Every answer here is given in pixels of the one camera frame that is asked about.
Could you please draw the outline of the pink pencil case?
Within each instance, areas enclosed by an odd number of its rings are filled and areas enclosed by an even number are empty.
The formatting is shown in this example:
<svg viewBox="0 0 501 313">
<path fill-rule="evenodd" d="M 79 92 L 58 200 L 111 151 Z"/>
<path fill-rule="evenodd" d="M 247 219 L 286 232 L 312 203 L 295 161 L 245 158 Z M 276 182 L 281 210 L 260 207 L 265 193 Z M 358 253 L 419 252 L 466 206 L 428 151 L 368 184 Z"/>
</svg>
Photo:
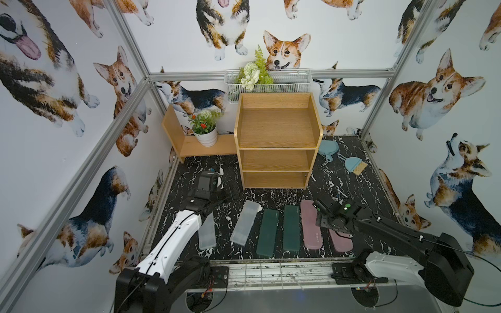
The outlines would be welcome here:
<svg viewBox="0 0 501 313">
<path fill-rule="evenodd" d="M 346 233 L 339 233 L 335 230 L 329 230 L 333 246 L 337 252 L 345 253 L 353 249 L 352 236 Z"/>
<path fill-rule="evenodd" d="M 306 249 L 319 250 L 322 248 L 322 232 L 317 222 L 317 209 L 312 200 L 304 200 L 300 205 L 303 241 Z"/>
</svg>

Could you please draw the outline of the dark green pencil case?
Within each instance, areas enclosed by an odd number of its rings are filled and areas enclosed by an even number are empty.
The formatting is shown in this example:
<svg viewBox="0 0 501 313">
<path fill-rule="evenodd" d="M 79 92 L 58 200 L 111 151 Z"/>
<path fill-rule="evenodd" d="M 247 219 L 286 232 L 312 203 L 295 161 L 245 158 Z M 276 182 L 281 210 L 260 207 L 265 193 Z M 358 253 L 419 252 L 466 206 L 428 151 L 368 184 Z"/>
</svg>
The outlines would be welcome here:
<svg viewBox="0 0 501 313">
<path fill-rule="evenodd" d="M 300 209 L 297 206 L 284 206 L 283 249 L 289 252 L 300 250 Z"/>
<path fill-rule="evenodd" d="M 257 254 L 259 256 L 266 258 L 273 257 L 278 221 L 279 214 L 277 210 L 264 210 L 257 245 Z"/>
</svg>

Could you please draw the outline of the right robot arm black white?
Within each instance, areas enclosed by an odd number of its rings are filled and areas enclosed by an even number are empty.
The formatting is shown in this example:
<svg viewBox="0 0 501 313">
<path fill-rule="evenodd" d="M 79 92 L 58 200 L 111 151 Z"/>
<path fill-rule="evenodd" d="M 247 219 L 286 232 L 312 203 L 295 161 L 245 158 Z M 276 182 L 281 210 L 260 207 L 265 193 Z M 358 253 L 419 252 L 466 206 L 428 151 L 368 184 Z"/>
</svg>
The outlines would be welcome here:
<svg viewBox="0 0 501 313">
<path fill-rule="evenodd" d="M 401 253 L 393 256 L 364 249 L 349 265 L 335 266 L 335 280 L 400 280 L 425 288 L 447 305 L 463 304 L 474 268 L 454 237 L 412 230 L 351 200 L 321 196 L 313 206 L 317 226 L 346 235 L 364 233 Z"/>
</svg>

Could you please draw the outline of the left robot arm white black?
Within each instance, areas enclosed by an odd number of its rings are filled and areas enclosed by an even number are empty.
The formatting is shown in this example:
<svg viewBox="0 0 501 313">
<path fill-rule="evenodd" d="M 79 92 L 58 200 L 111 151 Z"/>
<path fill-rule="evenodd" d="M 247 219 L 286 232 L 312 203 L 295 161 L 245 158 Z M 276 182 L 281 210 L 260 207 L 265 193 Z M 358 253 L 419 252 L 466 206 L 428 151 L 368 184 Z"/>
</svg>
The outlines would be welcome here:
<svg viewBox="0 0 501 313">
<path fill-rule="evenodd" d="M 217 172 L 202 172 L 198 185 L 180 204 L 167 233 L 135 267 L 116 280 L 114 312 L 169 312 L 188 289 L 210 279 L 211 266 L 199 256 L 176 265 L 181 253 L 216 208 L 240 199 L 238 183 L 227 183 Z"/>
</svg>

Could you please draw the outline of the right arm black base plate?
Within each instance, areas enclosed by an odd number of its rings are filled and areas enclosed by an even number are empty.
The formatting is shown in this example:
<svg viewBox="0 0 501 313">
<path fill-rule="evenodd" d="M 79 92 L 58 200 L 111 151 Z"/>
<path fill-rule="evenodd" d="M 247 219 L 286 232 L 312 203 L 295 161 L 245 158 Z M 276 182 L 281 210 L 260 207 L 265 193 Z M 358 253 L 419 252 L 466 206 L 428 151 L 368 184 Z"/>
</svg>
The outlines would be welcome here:
<svg viewBox="0 0 501 313">
<path fill-rule="evenodd" d="M 331 277 L 337 284 L 368 284 L 370 282 L 387 283 L 388 278 L 378 278 L 372 275 L 369 270 L 360 264 L 353 263 L 332 263 L 333 273 Z"/>
</svg>

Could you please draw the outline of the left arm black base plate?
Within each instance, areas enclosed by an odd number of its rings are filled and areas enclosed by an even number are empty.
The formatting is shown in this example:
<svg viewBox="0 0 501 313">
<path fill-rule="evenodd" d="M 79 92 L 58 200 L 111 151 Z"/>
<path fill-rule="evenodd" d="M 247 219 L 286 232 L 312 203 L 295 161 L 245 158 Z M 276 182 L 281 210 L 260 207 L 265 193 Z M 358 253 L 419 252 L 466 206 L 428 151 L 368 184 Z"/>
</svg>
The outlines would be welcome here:
<svg viewBox="0 0 501 313">
<path fill-rule="evenodd" d="M 228 285 L 230 268 L 228 266 L 211 266 L 207 277 L 200 279 L 194 285 L 188 288 L 191 290 L 223 289 Z"/>
</svg>

